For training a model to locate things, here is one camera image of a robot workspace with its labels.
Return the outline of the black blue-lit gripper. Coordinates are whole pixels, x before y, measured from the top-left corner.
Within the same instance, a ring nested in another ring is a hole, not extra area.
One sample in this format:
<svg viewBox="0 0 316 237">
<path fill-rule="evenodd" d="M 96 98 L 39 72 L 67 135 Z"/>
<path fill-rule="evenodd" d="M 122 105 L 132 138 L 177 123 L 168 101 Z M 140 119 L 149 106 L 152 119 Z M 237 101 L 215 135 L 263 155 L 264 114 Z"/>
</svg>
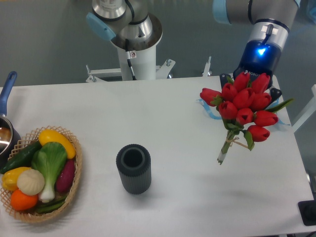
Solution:
<svg viewBox="0 0 316 237">
<path fill-rule="evenodd" d="M 281 56 L 281 50 L 272 44 L 261 45 L 261 43 L 259 40 L 252 40 L 246 44 L 240 63 L 233 72 L 234 78 L 242 72 L 248 72 L 250 80 L 255 81 L 261 74 L 265 73 L 272 81 L 272 76 Z M 219 75 L 221 88 L 228 83 L 227 77 L 229 77 L 229 74 Z M 273 107 L 278 104 L 282 91 L 271 87 L 269 92 L 271 96 L 269 107 Z"/>
</svg>

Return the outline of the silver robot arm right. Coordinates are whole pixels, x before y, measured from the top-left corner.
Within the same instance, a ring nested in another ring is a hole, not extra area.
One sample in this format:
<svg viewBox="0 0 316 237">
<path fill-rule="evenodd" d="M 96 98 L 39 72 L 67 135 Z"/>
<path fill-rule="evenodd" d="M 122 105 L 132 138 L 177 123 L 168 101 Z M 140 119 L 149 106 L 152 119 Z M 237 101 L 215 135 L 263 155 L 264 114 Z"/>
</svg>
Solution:
<svg viewBox="0 0 316 237">
<path fill-rule="evenodd" d="M 215 0 L 214 19 L 222 24 L 252 24 L 234 77 L 250 73 L 251 81 L 261 74 L 274 75 L 284 45 L 300 7 L 298 0 Z"/>
</svg>

